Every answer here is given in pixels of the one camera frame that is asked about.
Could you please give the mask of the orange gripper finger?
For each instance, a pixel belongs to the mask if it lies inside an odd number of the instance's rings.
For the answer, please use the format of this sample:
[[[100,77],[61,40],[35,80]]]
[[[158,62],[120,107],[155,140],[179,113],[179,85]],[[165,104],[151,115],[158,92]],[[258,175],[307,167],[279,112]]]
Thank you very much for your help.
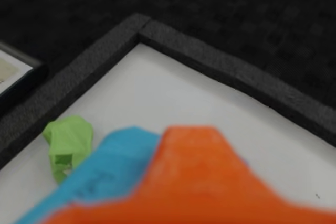
[[[135,192],[72,205],[47,223],[335,223],[269,189],[213,127],[170,127]]]

